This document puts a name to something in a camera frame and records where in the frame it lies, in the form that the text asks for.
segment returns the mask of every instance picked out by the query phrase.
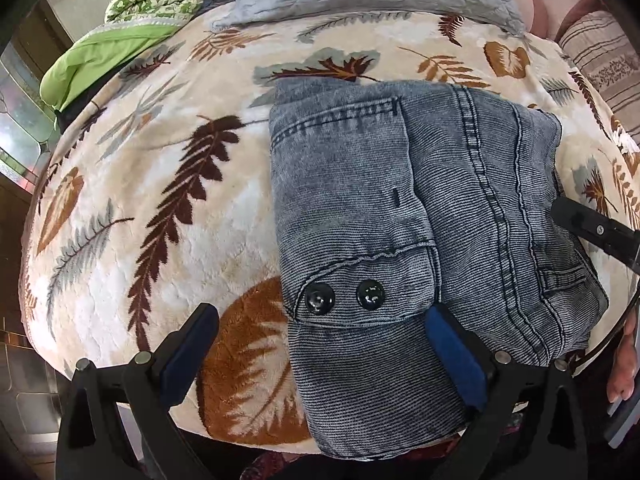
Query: bed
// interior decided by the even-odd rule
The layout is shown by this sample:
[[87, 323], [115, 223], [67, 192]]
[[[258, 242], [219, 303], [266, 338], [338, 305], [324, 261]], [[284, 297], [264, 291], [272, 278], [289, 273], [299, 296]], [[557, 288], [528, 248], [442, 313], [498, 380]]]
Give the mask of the bed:
[[[281, 309], [268, 130], [279, 78], [429, 80], [554, 113], [565, 193], [640, 227], [640, 150], [555, 43], [406, 10], [212, 28], [234, 5], [195, 18], [113, 77], [68, 127], [36, 189], [23, 319], [34, 348], [68, 377], [81, 357], [100, 367], [153, 350], [208, 301], [220, 333], [172, 409], [178, 426], [318, 452]], [[593, 347], [635, 283], [625, 266], [586, 249], [610, 301]]]

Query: screw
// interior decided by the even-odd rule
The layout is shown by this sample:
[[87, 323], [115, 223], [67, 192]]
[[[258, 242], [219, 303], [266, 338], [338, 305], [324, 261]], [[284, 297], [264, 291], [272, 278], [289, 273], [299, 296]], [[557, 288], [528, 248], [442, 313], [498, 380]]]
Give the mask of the screw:
[[90, 364], [91, 364], [91, 361], [89, 361], [89, 359], [87, 359], [86, 357], [83, 357], [82, 359], [78, 359], [78, 362], [76, 363], [76, 370], [78, 370], [79, 372], [82, 372], [86, 370]]
[[501, 365], [508, 365], [511, 362], [511, 356], [504, 350], [499, 350], [495, 353], [494, 358]]
[[138, 352], [133, 360], [137, 365], [146, 365], [151, 361], [151, 354], [149, 352]]
[[554, 365], [561, 372], [565, 372], [565, 371], [567, 371], [569, 369], [569, 365], [566, 363], [566, 361], [564, 361], [562, 359], [556, 359], [554, 361]]

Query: gray denim jacket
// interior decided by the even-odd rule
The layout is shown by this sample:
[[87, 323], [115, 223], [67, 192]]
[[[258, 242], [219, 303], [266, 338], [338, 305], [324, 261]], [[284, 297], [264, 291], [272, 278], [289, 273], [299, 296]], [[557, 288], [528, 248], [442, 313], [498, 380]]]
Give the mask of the gray denim jacket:
[[608, 300], [550, 218], [555, 116], [447, 84], [292, 78], [270, 130], [290, 360], [322, 452], [391, 457], [465, 423], [424, 334], [434, 302], [517, 362], [585, 347]]

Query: black button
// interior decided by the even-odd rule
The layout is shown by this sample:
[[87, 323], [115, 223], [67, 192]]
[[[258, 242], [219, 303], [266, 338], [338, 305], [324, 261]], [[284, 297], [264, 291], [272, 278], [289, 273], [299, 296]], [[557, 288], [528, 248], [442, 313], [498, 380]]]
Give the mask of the black button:
[[376, 310], [385, 303], [385, 288], [376, 280], [363, 280], [356, 292], [358, 303], [366, 310]]
[[305, 303], [309, 312], [322, 316], [334, 307], [334, 290], [326, 283], [311, 283], [305, 289]]

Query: cable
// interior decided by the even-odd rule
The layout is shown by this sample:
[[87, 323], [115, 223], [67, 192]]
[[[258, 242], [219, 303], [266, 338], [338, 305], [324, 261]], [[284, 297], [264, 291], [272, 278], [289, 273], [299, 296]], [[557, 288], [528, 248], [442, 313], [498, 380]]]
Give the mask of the cable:
[[622, 330], [622, 327], [625, 325], [626, 318], [631, 313], [631, 311], [638, 306], [639, 303], [640, 303], [640, 280], [638, 280], [636, 291], [633, 294], [631, 301], [629, 301], [629, 304], [626, 306], [625, 311], [622, 313], [622, 316], [620, 316], [620, 319], [618, 320], [618, 322], [613, 326], [613, 328], [609, 331], [609, 333], [605, 336], [605, 338], [596, 345], [596, 347], [593, 350], [585, 354], [583, 358], [575, 360], [572, 363], [572, 368], [575, 370], [578, 366], [582, 366], [588, 361], [591, 361], [591, 359], [596, 357], [596, 355], [598, 355], [602, 350], [604, 350], [604, 348], [611, 342], [611, 340], [616, 336], [616, 334], [620, 332], [620, 330]]

